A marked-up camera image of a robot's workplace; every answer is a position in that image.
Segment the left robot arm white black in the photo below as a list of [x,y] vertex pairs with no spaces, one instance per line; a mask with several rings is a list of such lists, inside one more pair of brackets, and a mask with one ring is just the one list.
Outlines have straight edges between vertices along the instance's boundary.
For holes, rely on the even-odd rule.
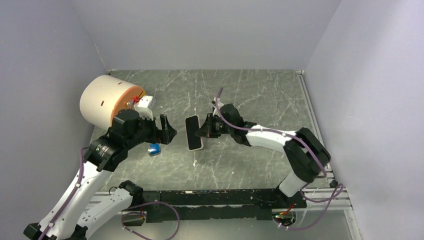
[[106,134],[81,149],[79,170],[55,207],[40,222],[28,224],[23,234],[30,240],[87,240],[118,212],[139,209],[143,188],[129,180],[107,199],[86,208],[132,148],[171,143],[177,131],[166,115],[160,115],[160,121],[158,128],[154,118],[143,118],[133,109],[120,110]]

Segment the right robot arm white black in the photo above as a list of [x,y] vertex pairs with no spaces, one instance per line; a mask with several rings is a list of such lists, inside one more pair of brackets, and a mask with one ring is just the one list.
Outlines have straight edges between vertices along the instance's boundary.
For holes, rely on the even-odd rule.
[[331,155],[308,128],[283,131],[246,121],[233,104],[214,106],[205,122],[195,130],[199,138],[218,138],[230,135],[238,144],[262,147],[284,153],[291,171],[275,188],[272,202],[282,208],[293,203],[301,189],[312,183],[330,162]]

